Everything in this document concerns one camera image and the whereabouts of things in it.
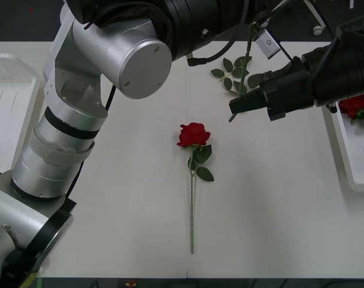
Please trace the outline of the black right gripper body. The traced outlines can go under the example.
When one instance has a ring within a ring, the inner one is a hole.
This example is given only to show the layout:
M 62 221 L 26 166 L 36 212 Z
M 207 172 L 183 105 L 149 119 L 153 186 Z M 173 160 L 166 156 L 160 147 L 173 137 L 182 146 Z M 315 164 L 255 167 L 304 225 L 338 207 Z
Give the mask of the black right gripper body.
M 314 105 L 314 99 L 306 89 L 309 77 L 308 67 L 297 56 L 282 69 L 260 74 L 259 87 L 271 121 Z

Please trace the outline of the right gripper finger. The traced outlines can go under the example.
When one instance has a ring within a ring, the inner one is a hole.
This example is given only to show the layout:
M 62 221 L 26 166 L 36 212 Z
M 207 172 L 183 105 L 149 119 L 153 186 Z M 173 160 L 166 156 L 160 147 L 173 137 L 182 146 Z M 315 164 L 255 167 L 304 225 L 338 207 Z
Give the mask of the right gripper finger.
M 266 106 L 266 97 L 260 89 L 255 89 L 229 102 L 231 110 L 258 110 Z
M 258 110 L 266 106 L 267 103 L 261 100 L 231 100 L 230 102 L 230 110 L 232 114 Z

